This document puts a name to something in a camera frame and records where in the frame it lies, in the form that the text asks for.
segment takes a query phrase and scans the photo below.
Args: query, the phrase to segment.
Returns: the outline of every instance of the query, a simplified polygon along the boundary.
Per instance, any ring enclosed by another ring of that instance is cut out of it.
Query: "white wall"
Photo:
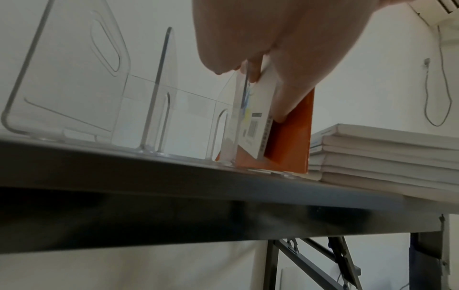
[[[215,99],[229,78],[216,76],[199,62],[191,22],[190,1],[108,0],[131,55],[131,73],[154,80],[167,26],[173,26],[179,63],[178,87]],[[0,30],[2,47],[1,95],[7,96],[33,35],[36,10],[31,0],[7,0],[11,9],[0,18],[30,23],[32,32],[19,35],[11,26]],[[446,71],[453,98],[459,92],[457,47],[445,48]],[[405,5],[387,8],[372,18],[364,35],[345,60],[318,87],[313,131],[335,123],[459,136],[459,105],[454,104],[444,127],[424,120],[424,58],[432,59],[432,104],[439,120],[446,96],[439,73],[435,35]],[[408,235],[350,237],[354,262],[362,267],[367,289],[399,289],[407,282]],[[305,245],[300,250],[326,271],[333,265]],[[217,243],[7,255],[0,257],[2,289],[261,289],[264,242]],[[280,254],[279,268],[289,266]]]

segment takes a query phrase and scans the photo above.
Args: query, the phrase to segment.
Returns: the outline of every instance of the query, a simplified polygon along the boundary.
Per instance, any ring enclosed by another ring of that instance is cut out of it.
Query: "stack of books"
[[[338,124],[311,136],[308,169],[330,184],[459,203],[459,138]]]

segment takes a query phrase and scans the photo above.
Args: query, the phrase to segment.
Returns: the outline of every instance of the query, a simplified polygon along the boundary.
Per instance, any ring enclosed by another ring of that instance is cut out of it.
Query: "clear acrylic book holder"
[[[217,100],[177,87],[174,31],[155,81],[130,59],[105,0],[49,0],[1,115],[7,135],[231,166],[247,77],[235,72]]]

